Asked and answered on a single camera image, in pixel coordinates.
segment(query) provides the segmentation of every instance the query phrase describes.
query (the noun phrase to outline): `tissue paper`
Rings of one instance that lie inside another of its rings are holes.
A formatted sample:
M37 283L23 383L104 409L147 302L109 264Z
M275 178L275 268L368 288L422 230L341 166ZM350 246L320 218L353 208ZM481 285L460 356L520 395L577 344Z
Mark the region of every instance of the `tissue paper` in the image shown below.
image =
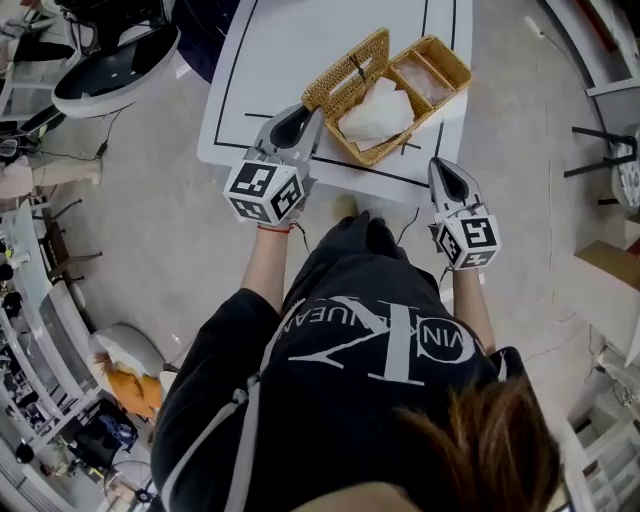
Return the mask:
M367 91L360 105L338 121L338 128L349 142L366 151L402 133L413 124L414 113L406 91L396 83L379 78Z
M432 105L437 105L453 93L448 87L442 87L427 69L410 59L400 62L400 64L396 65L396 69Z

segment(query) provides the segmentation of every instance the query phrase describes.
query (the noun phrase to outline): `basket compartment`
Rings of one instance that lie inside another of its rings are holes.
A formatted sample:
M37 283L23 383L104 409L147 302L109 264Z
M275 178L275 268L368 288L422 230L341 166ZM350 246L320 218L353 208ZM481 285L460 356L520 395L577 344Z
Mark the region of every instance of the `basket compartment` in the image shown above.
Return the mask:
M411 61L421 68L423 68L432 78L433 80L443 89L447 90L447 95L441 98L439 101L432 101L431 98L426 97L426 95L419 88L415 87L415 85L411 85L418 93L430 104L435 106L436 108L440 108L444 105L449 99L451 99L456 94L456 89L453 87L449 81L442 76L440 71L438 71L428 60L426 60L422 55L420 55L415 50L408 50L403 54L399 55L397 58L393 59L392 66L393 68L401 75L402 69L400 69L400 65L406 61Z
M413 49L431 64L456 92L461 91L471 82L471 72L437 37L426 37L414 45Z
M409 83L400 75L393 67L388 67L383 73L376 77L376 80L380 77L385 77L393 80L396 83L396 90L401 89L407 92L411 108L413 109L413 124L407 128L404 132L391 137L387 141L378 144L377 146L368 149L366 151L360 151L358 146L354 142L348 142L344 135L338 128L338 121L349 112L356 105L359 105L364 98L365 93L373 85L375 80L368 83L366 86L362 86L360 91L353 94L351 98L345 101L334 114L326 120L326 126L329 131L336 137L340 143L342 143L349 152L362 164L373 165L378 162L383 156L389 153L395 146L403 144L411 137L411 132L415 130L420 124L429 117L434 108L425 100L422 95L416 91Z

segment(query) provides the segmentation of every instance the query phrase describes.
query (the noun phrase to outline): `black t-shirt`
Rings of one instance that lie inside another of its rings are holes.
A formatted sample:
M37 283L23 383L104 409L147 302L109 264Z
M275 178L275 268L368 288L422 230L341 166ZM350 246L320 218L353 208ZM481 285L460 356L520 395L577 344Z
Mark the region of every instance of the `black t-shirt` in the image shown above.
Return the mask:
M342 258L302 296L262 374L246 510L289 511L368 481L398 484L418 505L446 502L431 447L398 410L422 410L445 427L450 391L497 380L505 353L486 357L404 261ZM279 323L264 299L242 289L202 327L160 413L152 453L158 487L258 371ZM509 375L522 373L517 352L506 353ZM172 508L223 510L245 410L197 449Z

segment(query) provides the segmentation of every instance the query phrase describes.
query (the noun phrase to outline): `drawstring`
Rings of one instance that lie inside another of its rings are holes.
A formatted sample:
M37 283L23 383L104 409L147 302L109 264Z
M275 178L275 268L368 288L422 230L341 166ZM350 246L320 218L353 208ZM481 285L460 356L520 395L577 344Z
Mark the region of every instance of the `drawstring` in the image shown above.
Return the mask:
M241 512L242 510L244 510L244 505L247 501L247 494L249 492L249 483L251 482L251 470L253 469L253 453L255 448L256 433L258 430L260 376L269 364L273 346L280 337L282 330L289 323L289 320L303 302L304 299L296 302L282 319L282 322L280 322L278 329L276 330L275 334L264 350L262 362L260 363L260 371L247 379L248 393L241 389L236 389L233 392L232 401L218 411L218 413L214 416L214 418L202 431L202 433L196 438L196 440L185 452L182 458L178 461L178 464L176 464L176 466L169 474L169 477L165 481L160 493L162 505L164 506L166 512L171 512L170 503L176 482L178 481L180 474L186 467L195 451L224 420L226 420L236 411L238 406L248 401L249 404L247 406L247 411L244 416L244 422L242 424L240 444L238 445L236 462L233 468L231 485L229 487L229 495L227 497L227 503L224 508L225 512Z

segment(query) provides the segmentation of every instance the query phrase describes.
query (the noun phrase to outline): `orange cloth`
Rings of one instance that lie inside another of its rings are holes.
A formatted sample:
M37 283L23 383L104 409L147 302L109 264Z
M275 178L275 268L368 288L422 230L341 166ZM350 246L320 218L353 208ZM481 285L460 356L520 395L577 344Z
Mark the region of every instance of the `orange cloth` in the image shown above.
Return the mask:
M97 354L96 362L102 364L113 394L127 411L145 418L155 417L154 409L162 406L162 384L158 379L148 375L138 378L132 373L117 370L108 354Z
M143 375L138 381L142 386L144 401L154 409L162 407L162 384L158 379Z

